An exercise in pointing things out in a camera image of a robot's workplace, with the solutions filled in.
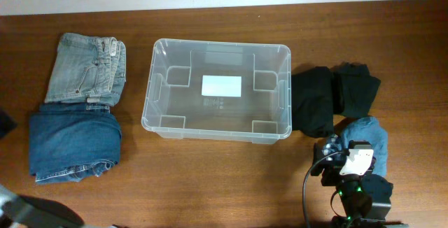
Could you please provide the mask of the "dark blue jeans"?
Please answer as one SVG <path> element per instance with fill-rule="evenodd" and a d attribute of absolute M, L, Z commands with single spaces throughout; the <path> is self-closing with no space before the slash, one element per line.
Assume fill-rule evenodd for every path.
<path fill-rule="evenodd" d="M 102 104 L 42 104 L 29 119 L 29 174 L 39 185 L 80 182 L 120 161 L 122 132 Z"/>

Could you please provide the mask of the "light blue jeans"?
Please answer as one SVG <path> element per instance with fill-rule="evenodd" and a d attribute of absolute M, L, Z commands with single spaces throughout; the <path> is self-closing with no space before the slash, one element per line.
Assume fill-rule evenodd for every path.
<path fill-rule="evenodd" d="M 114 37 L 65 33 L 57 46 L 46 103 L 116 105 L 126 82 L 126 47 Z"/>

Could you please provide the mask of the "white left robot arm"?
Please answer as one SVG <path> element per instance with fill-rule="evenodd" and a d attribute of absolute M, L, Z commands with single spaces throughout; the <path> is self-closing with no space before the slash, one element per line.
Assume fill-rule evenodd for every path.
<path fill-rule="evenodd" d="M 29 173 L 38 185 L 99 177 L 120 161 L 122 133 L 108 106 L 43 104 L 29 119 Z M 57 201 L 1 188 L 1 221 L 28 227 L 84 227 Z"/>

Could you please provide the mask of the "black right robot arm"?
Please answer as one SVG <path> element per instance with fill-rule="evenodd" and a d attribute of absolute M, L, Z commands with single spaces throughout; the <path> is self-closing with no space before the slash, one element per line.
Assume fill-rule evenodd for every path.
<path fill-rule="evenodd" d="M 336 213 L 330 221 L 331 227 L 408 227 L 401 222 L 386 221 L 393 184 L 373 173 L 375 162 L 374 150 L 366 141 L 350 141 L 348 148 L 327 155 L 315 145 L 302 194 L 306 195 L 310 176 L 320 176 L 322 186 L 335 188 L 331 198 L 340 198 L 344 214 Z"/>

